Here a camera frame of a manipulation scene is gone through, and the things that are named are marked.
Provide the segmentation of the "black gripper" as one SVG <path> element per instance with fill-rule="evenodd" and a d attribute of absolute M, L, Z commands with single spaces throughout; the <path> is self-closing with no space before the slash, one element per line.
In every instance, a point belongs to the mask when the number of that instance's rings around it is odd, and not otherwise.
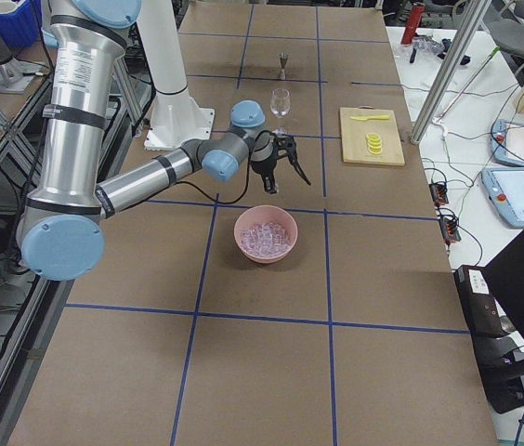
<path fill-rule="evenodd" d="M 250 165 L 254 172 L 261 176 L 265 193 L 277 193 L 277 183 L 274 176 L 277 166 L 277 155 L 272 151 L 264 160 L 255 161 L 251 159 Z"/>

